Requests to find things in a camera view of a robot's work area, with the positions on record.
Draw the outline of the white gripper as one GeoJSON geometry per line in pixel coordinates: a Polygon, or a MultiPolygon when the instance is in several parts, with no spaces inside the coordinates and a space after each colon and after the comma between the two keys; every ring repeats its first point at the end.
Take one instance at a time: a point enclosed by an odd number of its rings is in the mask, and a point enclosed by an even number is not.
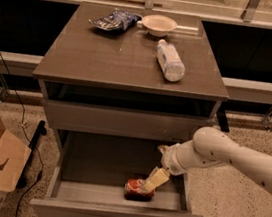
{"type": "Polygon", "coordinates": [[[161,152],[161,167],[156,167],[150,172],[149,177],[142,185],[145,191],[154,191],[170,179],[170,175],[181,175],[188,169],[195,166],[195,150],[191,143],[159,145],[158,151],[161,152]]]}

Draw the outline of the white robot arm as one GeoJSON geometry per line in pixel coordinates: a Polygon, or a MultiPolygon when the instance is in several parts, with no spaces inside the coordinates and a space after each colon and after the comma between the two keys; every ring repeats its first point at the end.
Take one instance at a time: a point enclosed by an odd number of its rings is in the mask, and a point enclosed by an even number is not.
{"type": "Polygon", "coordinates": [[[142,185],[154,191],[170,179],[192,168],[232,165],[272,195],[272,156],[235,143],[214,127],[198,129],[192,140],[180,144],[160,145],[161,167],[156,167],[142,185]]]}

